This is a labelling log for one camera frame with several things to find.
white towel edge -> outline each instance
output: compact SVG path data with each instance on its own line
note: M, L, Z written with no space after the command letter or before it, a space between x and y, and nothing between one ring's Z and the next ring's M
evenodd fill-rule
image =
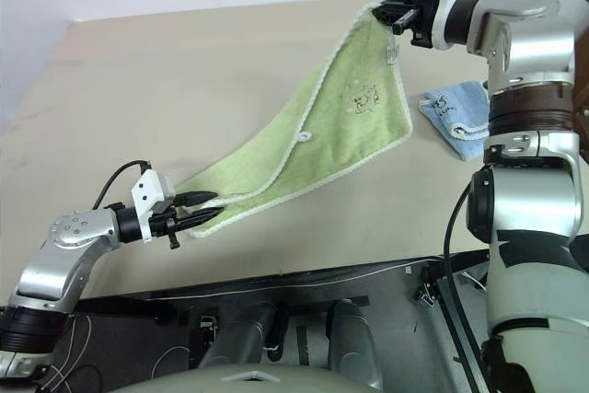
M223 227L226 227L228 225L232 225L233 223L236 223L239 220L242 220L248 216L251 216L253 214L257 214L259 212L262 212L266 209L270 209L273 206L276 206L278 204L281 204L283 202L287 202L289 200L293 200L295 198L298 198L302 195L305 195L306 193L309 193L311 191L314 191L317 188L320 188L321 186L325 185L325 184L329 184L332 181L343 177L346 174L349 174L350 172L353 172L354 170L356 170L357 168L359 168L360 166L364 165L365 163L367 163L368 161L372 160L373 158L375 158L376 156L379 156L383 153L385 153L386 151L389 151L390 149L392 149L393 147L396 147L400 144L402 144L403 142L405 142L409 137L411 137L411 134L413 133L413 122L411 119L411 112L409 109L409 105L407 103L407 98L405 96L405 88L403 87L403 82L401 79L401 74L400 74L400 69L398 68L398 63L393 64L393 71L395 74L395 78L397 79L397 91L400 95L400 99L401 99L401 103L403 105L403 110L405 111L405 116L407 117L407 120L409 122L409 130L408 132L403 135L401 138L399 138L398 140L395 140L393 143L386 145L385 147L379 149L378 151L375 151L374 153L372 153L370 156L366 156L363 159L357 161L356 163L354 163L351 166L348 166L345 169L342 169L338 172L336 172L335 174L332 174L326 178L324 178L321 181L318 181L317 183L312 184L311 186L308 186L298 192L294 192L294 193L290 193L288 195L284 195L281 198L278 198L276 200L272 200L271 202L267 202L266 204L263 204L261 206L258 207L254 207L253 209L250 209L248 211L242 212L241 214L237 214L236 216L233 216L231 218L228 218L226 220L224 220L223 222L217 224L217 225L213 225L212 227L205 229L205 230L194 230L194 229L190 229L190 230L186 230L184 231L189 237L192 238L204 238L204 237L208 237L209 235L213 234L214 232L222 229Z
M487 138L489 136L489 131L487 131L488 126L488 123L474 127L469 127L462 123L452 123L450 125L450 135L458 140L479 140L480 138Z
M278 178L280 173L283 171L284 166L286 165L286 162L288 161L288 158L290 157L291 153L293 152L295 145L298 143L298 134L303 129L306 119L308 118L309 113L313 109L313 105L315 104L315 101L317 99L319 91L321 90L321 88L323 87L323 84L325 83L325 77L327 76L329 70L331 69L331 66L333 65L333 62L335 61L337 55L340 53L341 48L343 48L343 45L345 45L345 43L348 41L348 39L352 35L352 32L358 26L360 21L364 18L366 13L372 11L373 9L375 9L376 7L378 7L380 5L381 5L380 3L372 2L370 4L363 6L363 8L354 17L352 24L348 27L348 30L346 31L346 33L340 38L340 42L338 43L338 46L331 53L331 56L330 56L328 62L326 63L325 68L323 69L323 72L321 73L321 77L317 81L317 85L315 86L315 89L313 91L313 96L311 97L311 99L307 103L306 108L305 108L305 112L303 112L303 116L302 116L299 124L297 125L296 130L294 131L293 139L291 140L290 144L288 145L288 148L286 149L283 159L281 160L281 162L278 165L278 167L276 168L276 170L274 170L272 175L270 175L270 178L261 187L259 187L257 190L255 190L253 192L241 193L241 194L234 195L231 197L225 196L225 197L214 198L214 199L206 202L205 204L203 204L201 206L201 208L215 207L215 206L220 206L220 205L228 205L228 204L231 204L234 202L240 202L240 201L246 200L248 198L256 197L256 196L260 195L261 193L263 193L264 191L266 191L273 184L273 182Z

white wire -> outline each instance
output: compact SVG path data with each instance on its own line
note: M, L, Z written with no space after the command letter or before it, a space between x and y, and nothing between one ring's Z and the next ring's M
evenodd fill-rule
M82 359L82 356L84 355L84 352L86 351L86 348L87 348L88 343L90 341L90 335L92 335L92 319L90 319L90 317L88 317L88 316L86 316L86 319L88 321L88 334L86 335L86 341L84 341L84 346L82 347L80 354L78 354L77 358L75 358L75 361L72 364L72 366L70 367L70 369L65 373L64 378L61 381L59 381L57 384L55 384L55 386L50 391L55 391L55 389L63 383L63 381L70 375L70 373L72 373L74 371L75 366L80 361L80 359Z
M439 260L434 260L431 258L424 258L423 260L415 260L415 261L411 261L411 262L406 262L404 264L398 264L396 266L390 266L390 267L385 267L384 269L378 269L377 271L363 273L361 275L356 275L356 276L351 276L350 278L343 278L340 280L326 281L324 283L273 285L270 287L258 287L256 289L234 290L232 292L220 292L220 293L216 293L216 294L206 294L206 295L166 296L166 297L161 297L161 298L151 298L151 299L149 299L149 301L154 300L154 299L172 300L172 299L209 298L209 297L213 297L213 296L222 296L222 295L250 294L252 292L261 292L261 291L265 291L265 290L274 290L274 289L304 289L304 288L308 288L308 287L321 287L323 285L347 283L348 281L358 280L360 278L366 278L368 276L373 276L373 275L376 275L376 274L379 274L382 272L392 271L392 270L398 269L400 267L407 267L412 264L418 264L420 262L425 262L425 261L439 261Z
M65 388L67 388L67 391L69 391L70 393L72 392L72 388L70 387L69 383L65 380L65 376L62 375L62 372L59 368L57 368L55 365L50 365L49 368L52 368L53 370L55 370L55 375L59 376L62 379L62 382L65 384Z
M482 285L482 283L478 279L476 279L474 276L472 276L470 273L464 271L464 272L461 272L460 274L462 276L464 276L465 278L469 278L469 280L472 281L474 284L476 284L478 287L480 287L483 292L487 292L487 287Z
M174 352L175 350L185 350L188 353L191 352L191 349L189 349L185 345L177 345L175 347L172 347L171 349L167 349L159 358L157 358L157 361L154 364L154 368L151 369L151 378L152 379L156 376L157 366L164 360L164 358L166 356L168 356L170 353Z
M70 360L70 356L72 355L72 347L74 346L74 336L75 336L75 322L77 321L77 317L74 317L74 323L72 324L72 336L70 337L70 345L69 348L67 349L67 356L65 356L65 361L62 364L61 367L59 367L57 370L55 370L55 375L53 375L53 377L47 381L45 383L45 385L43 386L43 388L47 388L47 386L53 382L53 379L55 379L57 376L63 376L62 375L62 370L65 368L65 366L67 365L68 361Z

table surface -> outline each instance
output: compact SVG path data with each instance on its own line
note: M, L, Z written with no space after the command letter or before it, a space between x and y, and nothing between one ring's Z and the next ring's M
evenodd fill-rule
M52 220L90 207L120 164L149 159L179 183L254 136L369 1L73 25L3 140L1 299ZM407 142L210 237L180 237L179 249L170 250L165 238L122 245L97 263L85 296L440 254L447 219L481 162L460 161L417 102L425 90L485 78L486 64L464 47L415 48L409 35L400 45L413 120ZM584 163L582 173L587 182ZM137 177L123 174L105 202L130 202ZM485 247L460 220L453 250ZM583 231L589 232L586 218Z

towel embroidery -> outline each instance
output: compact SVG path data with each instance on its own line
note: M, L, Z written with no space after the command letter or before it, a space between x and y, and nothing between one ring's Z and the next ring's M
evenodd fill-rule
M433 107L435 108L435 113L438 114L438 117L442 117L444 114L452 110L456 110L454 106L447 106L444 96L441 96L433 103Z
M380 96L375 85L364 85L360 92L352 98L356 114L363 114L367 111L374 112L378 103L380 103Z

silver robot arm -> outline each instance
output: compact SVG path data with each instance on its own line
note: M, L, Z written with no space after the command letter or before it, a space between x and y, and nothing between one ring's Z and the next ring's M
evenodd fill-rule
M493 388L586 391L589 274L569 250L583 219L572 127L574 33L557 0L387 0L375 16L412 44L453 44L489 66L487 166L468 229L490 245L482 360Z
M176 195L167 176L145 170L132 189L134 206L66 214L52 224L48 238L22 272L0 319L0 384L34 383L51 363L55 344L97 260L121 243L169 236L205 223L223 208L180 217L177 206L195 206L213 192Z

